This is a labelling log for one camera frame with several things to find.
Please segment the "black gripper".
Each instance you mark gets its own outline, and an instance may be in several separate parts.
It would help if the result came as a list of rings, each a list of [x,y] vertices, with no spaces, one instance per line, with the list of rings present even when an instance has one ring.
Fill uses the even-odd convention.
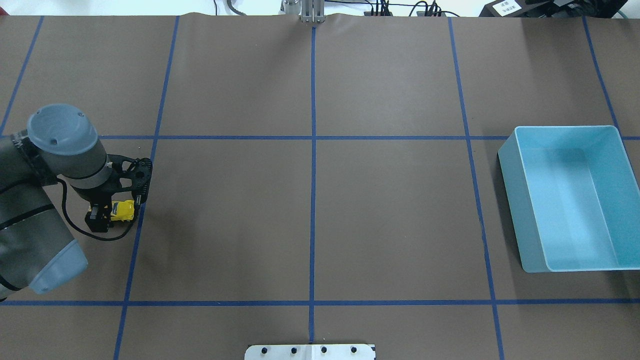
[[[84,200],[89,202],[89,209],[84,217],[84,221],[92,233],[107,233],[111,227],[110,214],[112,211],[112,201],[107,206],[107,200],[112,200],[106,194],[90,194]]]

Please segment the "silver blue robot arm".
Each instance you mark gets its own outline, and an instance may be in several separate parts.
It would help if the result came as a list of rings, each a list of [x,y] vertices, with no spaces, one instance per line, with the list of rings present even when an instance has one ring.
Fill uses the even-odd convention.
[[[24,290],[51,292],[84,272],[89,261],[47,187],[91,194],[116,171],[89,116],[70,104],[37,109],[25,130],[1,139],[1,300]]]

